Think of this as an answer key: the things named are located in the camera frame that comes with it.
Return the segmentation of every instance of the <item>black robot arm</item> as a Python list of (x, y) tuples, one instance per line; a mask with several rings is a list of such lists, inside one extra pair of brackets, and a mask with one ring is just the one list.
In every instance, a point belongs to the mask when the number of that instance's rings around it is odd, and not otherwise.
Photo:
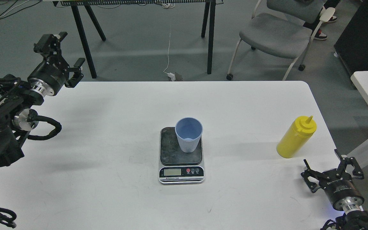
[[(45, 34), (34, 45), (34, 51), (41, 54), (43, 60), (27, 81), (11, 74), (0, 78), (0, 167), (9, 166), (24, 156), (21, 147), (25, 140), (47, 140), (60, 132), (59, 122), (39, 116), (31, 107), (42, 105), (45, 96), (55, 96), (64, 85), (75, 87), (83, 78), (81, 66), (85, 59), (79, 58), (70, 67), (62, 57), (60, 42), (66, 35), (67, 32)], [(46, 136), (30, 135), (38, 122), (47, 122), (54, 129)], [(13, 211), (0, 208), (0, 223), (14, 228), (15, 218)]]
[[(301, 173), (312, 193), (318, 189), (323, 189), (333, 208), (337, 211), (344, 211), (343, 216), (337, 217), (336, 221), (326, 221), (321, 230), (326, 230), (329, 227), (339, 230), (368, 230), (368, 211), (360, 209), (364, 203), (364, 198), (353, 184), (352, 176), (346, 172), (346, 167), (348, 165), (354, 167), (352, 173), (355, 179), (364, 179), (363, 171), (354, 157), (340, 155), (337, 149), (335, 153), (340, 159), (337, 168), (320, 173), (312, 170), (308, 162), (304, 160), (306, 169)], [(309, 177), (318, 180), (318, 184), (311, 182)]]

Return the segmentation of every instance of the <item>sneaker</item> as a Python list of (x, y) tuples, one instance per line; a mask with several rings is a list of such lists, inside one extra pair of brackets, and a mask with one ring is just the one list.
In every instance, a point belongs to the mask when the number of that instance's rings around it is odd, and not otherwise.
[(332, 23), (332, 22), (336, 22), (337, 17), (336, 16), (332, 16), (327, 22), (325, 23)]
[(316, 35), (314, 36), (314, 39), (316, 39), (316, 40), (326, 40), (327, 35), (325, 35), (321, 30), (318, 30)]

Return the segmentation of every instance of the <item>black cabinet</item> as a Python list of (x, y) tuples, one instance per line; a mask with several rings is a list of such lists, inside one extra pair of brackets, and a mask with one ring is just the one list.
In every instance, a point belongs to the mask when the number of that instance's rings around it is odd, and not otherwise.
[(368, 0), (364, 0), (336, 44), (347, 71), (368, 71)]

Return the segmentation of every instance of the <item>blue plastic cup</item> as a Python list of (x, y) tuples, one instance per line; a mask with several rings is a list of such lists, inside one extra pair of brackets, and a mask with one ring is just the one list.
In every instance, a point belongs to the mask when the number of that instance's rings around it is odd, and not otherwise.
[(183, 118), (175, 125), (178, 144), (184, 153), (192, 153), (198, 146), (203, 125), (195, 118)]

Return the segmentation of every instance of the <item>yellow squeeze bottle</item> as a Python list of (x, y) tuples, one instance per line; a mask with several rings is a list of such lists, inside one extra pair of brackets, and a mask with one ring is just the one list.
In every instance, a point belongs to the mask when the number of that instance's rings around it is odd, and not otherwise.
[(279, 155), (291, 158), (311, 138), (317, 128), (312, 118), (313, 116), (296, 118), (276, 146)]

